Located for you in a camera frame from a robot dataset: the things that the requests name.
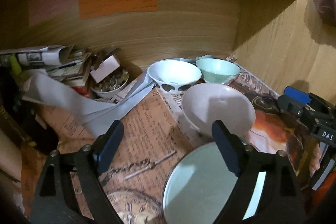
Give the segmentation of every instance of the sticky note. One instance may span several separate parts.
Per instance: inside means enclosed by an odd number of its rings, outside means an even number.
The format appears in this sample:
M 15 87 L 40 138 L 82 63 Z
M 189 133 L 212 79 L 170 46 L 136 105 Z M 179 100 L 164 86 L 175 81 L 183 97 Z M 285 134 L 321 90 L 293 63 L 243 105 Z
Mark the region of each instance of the sticky note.
M 79 17 L 88 19 L 113 13 L 157 11 L 158 0 L 78 0 Z
M 28 2 L 29 26 L 68 11 L 77 0 L 30 0 Z

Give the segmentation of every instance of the mint green bowl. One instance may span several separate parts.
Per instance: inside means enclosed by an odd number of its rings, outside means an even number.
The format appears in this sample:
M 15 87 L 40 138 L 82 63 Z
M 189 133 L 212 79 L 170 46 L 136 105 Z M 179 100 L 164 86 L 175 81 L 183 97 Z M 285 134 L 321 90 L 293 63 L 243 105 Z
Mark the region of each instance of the mint green bowl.
M 202 72 L 204 81 L 208 83 L 228 85 L 240 72 L 237 65 L 214 58 L 199 59 L 196 61 L 196 66 Z

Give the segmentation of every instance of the white plate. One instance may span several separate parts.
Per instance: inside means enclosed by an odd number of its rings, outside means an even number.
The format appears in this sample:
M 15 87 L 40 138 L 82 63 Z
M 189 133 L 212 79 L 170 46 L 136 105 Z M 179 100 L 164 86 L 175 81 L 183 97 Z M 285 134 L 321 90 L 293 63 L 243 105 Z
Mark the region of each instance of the white plate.
M 258 179 L 244 219 L 255 213 L 264 178 Z M 177 164 L 167 180 L 163 193 L 167 224 L 212 224 L 236 181 L 215 143 L 194 150 Z

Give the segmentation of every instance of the yellow marker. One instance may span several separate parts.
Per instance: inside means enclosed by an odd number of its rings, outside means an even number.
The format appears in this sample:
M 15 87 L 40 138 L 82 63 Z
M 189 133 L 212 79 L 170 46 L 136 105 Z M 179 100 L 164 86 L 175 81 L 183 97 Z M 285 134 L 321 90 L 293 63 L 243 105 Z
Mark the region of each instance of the yellow marker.
M 22 72 L 22 69 L 21 69 L 19 62 L 16 59 L 15 54 L 12 54 L 10 56 L 9 61 L 10 61 L 10 66 L 12 68 L 12 72 L 14 76 L 18 76 Z
M 34 141 L 31 141 L 31 142 L 29 142 L 29 143 L 28 143 L 28 145 L 29 145 L 29 146 L 31 146 L 31 147 L 34 147 L 34 146 L 36 146 L 36 145 L 37 145 L 37 143 L 36 143 L 36 142 L 34 142 Z

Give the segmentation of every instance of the black clamp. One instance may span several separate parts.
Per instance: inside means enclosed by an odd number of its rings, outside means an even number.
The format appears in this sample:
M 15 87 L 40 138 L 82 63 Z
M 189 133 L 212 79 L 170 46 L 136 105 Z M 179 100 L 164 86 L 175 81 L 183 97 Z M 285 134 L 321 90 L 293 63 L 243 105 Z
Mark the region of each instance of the black clamp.
M 106 172 L 124 136 L 124 126 L 114 121 L 106 134 L 78 152 L 53 150 L 38 180 L 31 207 L 32 224 L 122 224 L 105 195 L 98 177 Z M 77 172 L 86 203 L 94 218 L 81 214 L 70 172 Z
M 244 146 L 222 121 L 213 123 L 212 136 L 229 171 L 238 177 L 214 224 L 303 223 L 306 218 L 303 199 L 285 151 L 268 154 L 251 145 Z M 266 175 L 258 207 L 253 216 L 244 219 L 260 172 Z
M 278 98 L 278 107 L 297 116 L 310 135 L 320 141 L 320 168 L 310 180 L 312 189 L 317 190 L 336 164 L 336 108 L 313 93 L 307 94 L 290 86 Z

